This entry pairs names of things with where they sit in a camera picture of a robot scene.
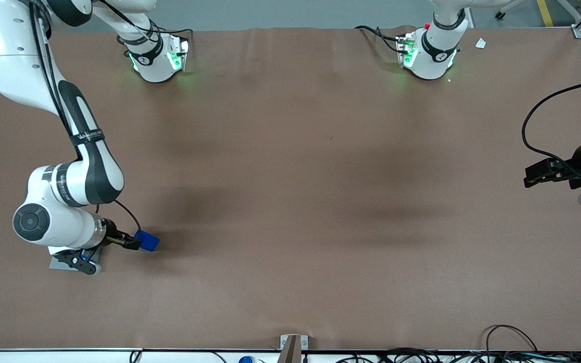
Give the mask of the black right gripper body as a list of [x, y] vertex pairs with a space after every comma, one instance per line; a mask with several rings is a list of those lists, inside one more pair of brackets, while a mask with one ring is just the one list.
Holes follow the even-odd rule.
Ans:
[[103, 246], [110, 246], [111, 244], [123, 245], [123, 233], [120, 232], [115, 223], [111, 220], [103, 220], [104, 238]]

